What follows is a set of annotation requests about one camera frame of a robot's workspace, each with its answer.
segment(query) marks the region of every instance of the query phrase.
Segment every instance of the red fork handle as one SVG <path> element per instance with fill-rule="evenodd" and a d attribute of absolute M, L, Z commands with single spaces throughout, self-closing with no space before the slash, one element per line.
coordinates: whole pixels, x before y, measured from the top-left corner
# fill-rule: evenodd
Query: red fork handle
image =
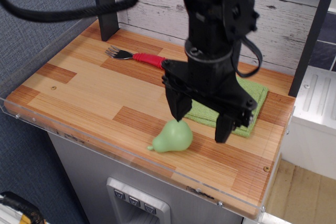
<path fill-rule="evenodd" d="M 133 54 L 133 59 L 143 61 L 162 69 L 161 63 L 166 59 L 157 55 Z"/>

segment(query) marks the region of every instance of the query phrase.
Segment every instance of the button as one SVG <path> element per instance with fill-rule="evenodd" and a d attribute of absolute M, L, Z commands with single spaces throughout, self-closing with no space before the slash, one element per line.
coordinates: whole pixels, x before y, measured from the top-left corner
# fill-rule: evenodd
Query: button
<path fill-rule="evenodd" d="M 151 214 L 156 215 L 156 209 L 150 205 L 145 204 L 145 210 Z"/>
<path fill-rule="evenodd" d="M 114 195 L 117 196 L 119 199 L 125 199 L 125 194 L 118 190 L 114 190 Z"/>
<path fill-rule="evenodd" d="M 132 205 L 135 205 L 136 207 L 140 207 L 140 201 L 139 200 L 137 200 L 137 199 L 135 199 L 135 198 L 133 198 L 131 196 L 129 196 L 129 200 L 130 200 L 130 203 Z"/>

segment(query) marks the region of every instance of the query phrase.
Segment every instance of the metal fork tines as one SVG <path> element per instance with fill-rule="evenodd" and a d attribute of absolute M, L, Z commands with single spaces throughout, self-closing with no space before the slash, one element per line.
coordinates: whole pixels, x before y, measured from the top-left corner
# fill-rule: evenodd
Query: metal fork tines
<path fill-rule="evenodd" d="M 114 59 L 120 59 L 120 60 L 125 60 L 125 59 L 131 59 L 133 58 L 133 54 L 131 54 L 130 52 L 121 50 L 115 46 L 109 47 L 105 53 L 110 56 L 111 58 Z"/>

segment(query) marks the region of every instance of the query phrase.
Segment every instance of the blue-gray wall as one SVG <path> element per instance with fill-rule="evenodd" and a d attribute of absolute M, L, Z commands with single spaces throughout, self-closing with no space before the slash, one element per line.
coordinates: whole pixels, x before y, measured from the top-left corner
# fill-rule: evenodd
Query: blue-gray wall
<path fill-rule="evenodd" d="M 95 0 L 10 0 L 36 10 L 65 10 Z M 57 24 L 17 19 L 0 7 L 0 97 L 34 73 L 94 18 Z M 12 191 L 36 205 L 48 222 L 86 223 L 47 134 L 0 112 L 0 192 Z"/>

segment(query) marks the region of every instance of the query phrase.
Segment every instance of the wooden tabletop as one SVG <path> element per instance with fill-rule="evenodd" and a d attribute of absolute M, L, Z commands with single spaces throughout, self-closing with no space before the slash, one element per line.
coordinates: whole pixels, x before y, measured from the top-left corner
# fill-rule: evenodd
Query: wooden tabletop
<path fill-rule="evenodd" d="M 255 218 L 295 101 L 287 96 L 292 77 L 261 69 L 250 78 L 269 92 L 249 138 L 231 134 L 226 144 L 217 144 L 214 128 L 184 119 L 194 134 L 189 149 L 157 153 L 147 146 L 173 119 L 163 70 L 111 59 L 104 53 L 109 45 L 186 61 L 183 47 L 125 30 L 103 42 L 95 22 L 9 95 L 6 108 L 169 183 L 201 189 L 200 197 Z"/>

